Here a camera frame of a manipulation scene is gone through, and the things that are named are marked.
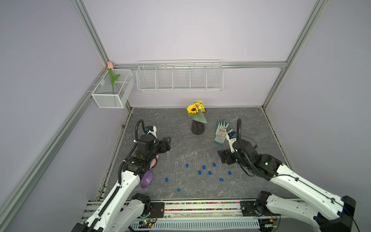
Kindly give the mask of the yellow sunflower bouquet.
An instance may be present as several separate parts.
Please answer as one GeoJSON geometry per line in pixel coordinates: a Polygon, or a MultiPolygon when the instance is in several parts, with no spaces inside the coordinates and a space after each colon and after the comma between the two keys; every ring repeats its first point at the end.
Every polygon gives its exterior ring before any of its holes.
{"type": "Polygon", "coordinates": [[[200,122],[200,123],[207,123],[205,118],[206,115],[206,108],[203,105],[202,101],[196,100],[192,105],[189,105],[187,108],[187,113],[193,121],[200,122]]]}

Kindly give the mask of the white mesh wall basket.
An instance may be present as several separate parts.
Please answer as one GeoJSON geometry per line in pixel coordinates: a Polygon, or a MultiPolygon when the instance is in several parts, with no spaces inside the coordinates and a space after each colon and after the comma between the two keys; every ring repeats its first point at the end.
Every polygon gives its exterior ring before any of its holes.
{"type": "Polygon", "coordinates": [[[108,69],[91,95],[99,108],[123,109],[133,87],[131,70],[108,69]]]}

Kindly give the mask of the green white work glove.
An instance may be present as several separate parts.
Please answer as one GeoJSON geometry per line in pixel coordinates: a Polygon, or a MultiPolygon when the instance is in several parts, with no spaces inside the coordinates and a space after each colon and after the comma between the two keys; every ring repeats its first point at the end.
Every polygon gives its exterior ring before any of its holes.
{"type": "Polygon", "coordinates": [[[215,128],[214,141],[219,145],[223,145],[226,140],[226,135],[232,131],[233,129],[230,127],[230,122],[226,120],[218,121],[215,128]]]}

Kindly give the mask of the green circuit board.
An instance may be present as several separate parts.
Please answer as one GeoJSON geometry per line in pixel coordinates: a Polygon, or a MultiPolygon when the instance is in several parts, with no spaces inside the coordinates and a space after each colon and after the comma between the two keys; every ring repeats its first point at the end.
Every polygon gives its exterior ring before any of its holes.
{"type": "Polygon", "coordinates": [[[138,222],[138,229],[150,229],[152,228],[153,222],[150,220],[144,220],[138,222]]]}

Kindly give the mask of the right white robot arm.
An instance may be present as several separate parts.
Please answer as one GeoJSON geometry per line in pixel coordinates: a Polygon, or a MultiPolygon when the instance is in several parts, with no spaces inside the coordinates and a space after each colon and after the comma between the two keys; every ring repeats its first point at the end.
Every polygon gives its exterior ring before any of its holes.
{"type": "Polygon", "coordinates": [[[259,154],[252,144],[242,138],[242,120],[237,130],[229,129],[222,120],[215,129],[215,141],[228,141],[229,149],[218,151],[220,162],[236,164],[249,177],[260,177],[281,186],[301,199],[301,202],[280,198],[261,191],[255,202],[241,204],[244,216],[288,216],[312,225],[321,232],[350,232],[356,225],[356,201],[350,196],[332,194],[292,171],[279,159],[269,154],[259,154]]]}

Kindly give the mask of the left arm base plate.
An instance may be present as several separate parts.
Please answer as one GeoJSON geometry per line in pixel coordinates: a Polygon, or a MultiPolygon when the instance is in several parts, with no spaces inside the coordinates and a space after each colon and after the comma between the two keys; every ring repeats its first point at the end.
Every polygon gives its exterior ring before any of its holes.
{"type": "Polygon", "coordinates": [[[152,202],[149,211],[139,216],[139,218],[164,218],[165,203],[164,202],[152,202]]]}

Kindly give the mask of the pink artificial tulip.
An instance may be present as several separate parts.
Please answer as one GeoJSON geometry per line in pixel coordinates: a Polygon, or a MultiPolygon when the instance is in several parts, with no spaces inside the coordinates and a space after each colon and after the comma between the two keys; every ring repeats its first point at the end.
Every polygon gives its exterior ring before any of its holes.
{"type": "Polygon", "coordinates": [[[114,65],[113,65],[113,63],[111,61],[109,61],[107,63],[107,68],[108,68],[108,73],[110,75],[112,92],[113,92],[113,94],[115,94],[114,84],[117,81],[117,79],[120,77],[120,74],[116,74],[116,75],[113,74],[114,65]]]}

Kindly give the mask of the clear test tube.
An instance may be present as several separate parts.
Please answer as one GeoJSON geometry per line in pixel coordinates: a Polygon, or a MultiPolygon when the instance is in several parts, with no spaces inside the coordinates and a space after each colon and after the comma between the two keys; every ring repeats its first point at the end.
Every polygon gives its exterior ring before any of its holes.
{"type": "Polygon", "coordinates": [[[213,163],[211,161],[211,157],[210,157],[209,153],[206,154],[206,158],[207,158],[207,162],[208,162],[208,169],[211,170],[212,167],[213,167],[213,163]]]}

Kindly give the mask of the dark glass flower vase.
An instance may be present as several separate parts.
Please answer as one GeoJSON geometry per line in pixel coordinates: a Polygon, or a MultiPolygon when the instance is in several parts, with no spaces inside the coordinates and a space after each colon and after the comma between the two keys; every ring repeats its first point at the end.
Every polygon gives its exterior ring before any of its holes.
{"type": "Polygon", "coordinates": [[[192,121],[191,132],[195,135],[201,135],[205,131],[205,124],[199,121],[192,121]]]}

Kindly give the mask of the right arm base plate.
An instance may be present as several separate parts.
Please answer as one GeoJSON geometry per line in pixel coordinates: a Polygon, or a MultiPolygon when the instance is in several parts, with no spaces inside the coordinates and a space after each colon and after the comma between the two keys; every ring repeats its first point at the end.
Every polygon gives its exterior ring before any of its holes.
{"type": "Polygon", "coordinates": [[[279,216],[280,214],[272,213],[263,206],[255,201],[240,201],[240,207],[242,215],[244,217],[262,217],[262,216],[279,216]]]}

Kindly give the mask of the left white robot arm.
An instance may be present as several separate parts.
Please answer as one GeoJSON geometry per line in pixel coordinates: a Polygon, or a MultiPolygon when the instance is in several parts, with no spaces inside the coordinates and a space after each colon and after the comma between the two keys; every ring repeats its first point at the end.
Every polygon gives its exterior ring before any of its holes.
{"type": "Polygon", "coordinates": [[[171,149],[171,138],[157,138],[155,126],[145,126],[141,119],[136,123],[134,146],[121,162],[117,182],[103,203],[85,223],[77,223],[74,232],[124,232],[132,230],[132,223],[151,212],[149,196],[137,193],[125,206],[132,191],[146,179],[158,163],[158,155],[171,149]]]}

